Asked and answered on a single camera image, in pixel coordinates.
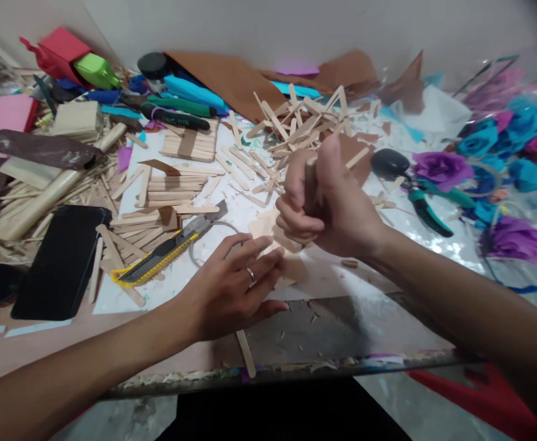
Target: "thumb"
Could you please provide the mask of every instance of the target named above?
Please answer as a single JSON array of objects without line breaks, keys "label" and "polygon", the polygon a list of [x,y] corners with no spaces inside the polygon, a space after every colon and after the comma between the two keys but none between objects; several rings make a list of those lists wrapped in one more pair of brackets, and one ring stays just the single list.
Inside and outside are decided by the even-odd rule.
[{"label": "thumb", "polygon": [[278,300],[266,300],[261,303],[254,315],[250,318],[247,328],[257,324],[269,317],[272,317],[277,312],[289,311],[289,305]]},{"label": "thumb", "polygon": [[324,140],[318,151],[316,174],[319,188],[333,211],[338,211],[349,196],[349,172],[342,164],[340,150],[338,136],[331,135]]}]

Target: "forearm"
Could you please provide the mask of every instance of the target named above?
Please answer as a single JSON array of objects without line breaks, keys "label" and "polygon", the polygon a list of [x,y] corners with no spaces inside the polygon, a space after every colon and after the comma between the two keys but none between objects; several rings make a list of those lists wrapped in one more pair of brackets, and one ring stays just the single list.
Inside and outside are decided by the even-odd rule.
[{"label": "forearm", "polygon": [[187,347],[184,319],[172,302],[161,308],[0,378],[0,439],[47,439],[111,387]]},{"label": "forearm", "polygon": [[536,371],[537,308],[519,295],[391,228],[383,251],[361,260],[415,297],[469,348],[498,364]]}]

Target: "person's left hand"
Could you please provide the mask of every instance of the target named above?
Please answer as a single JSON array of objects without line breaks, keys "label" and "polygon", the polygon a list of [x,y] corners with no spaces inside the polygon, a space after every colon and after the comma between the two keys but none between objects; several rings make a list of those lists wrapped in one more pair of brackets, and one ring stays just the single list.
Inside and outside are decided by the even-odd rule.
[{"label": "person's left hand", "polygon": [[[263,301],[281,276],[282,247],[257,259],[272,242],[271,236],[252,239],[247,233],[226,237],[178,294],[175,307],[180,304],[190,321],[194,342],[217,339],[289,310],[285,302]],[[253,286],[246,268],[254,274]]]}]

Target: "red fabric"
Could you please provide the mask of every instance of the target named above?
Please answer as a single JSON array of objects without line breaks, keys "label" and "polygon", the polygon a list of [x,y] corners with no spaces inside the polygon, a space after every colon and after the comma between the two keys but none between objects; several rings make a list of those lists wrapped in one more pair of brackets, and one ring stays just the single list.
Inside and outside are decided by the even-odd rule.
[{"label": "red fabric", "polygon": [[516,441],[537,441],[537,419],[501,376],[497,367],[486,363],[487,375],[471,369],[465,377],[481,390],[471,389],[425,371],[408,375],[447,400],[461,406],[480,420]]}]

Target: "yellow utility knife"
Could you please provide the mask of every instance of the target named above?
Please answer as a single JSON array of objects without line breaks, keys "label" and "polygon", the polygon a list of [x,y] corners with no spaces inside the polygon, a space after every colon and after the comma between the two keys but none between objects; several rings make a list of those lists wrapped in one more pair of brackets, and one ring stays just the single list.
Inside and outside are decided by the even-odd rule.
[{"label": "yellow utility knife", "polygon": [[134,287],[148,282],[182,254],[191,243],[204,235],[213,221],[217,221],[227,213],[225,200],[216,206],[219,207],[218,212],[197,216],[189,225],[177,231],[173,237],[161,243],[129,268],[113,270],[111,272],[113,281],[123,287]]}]

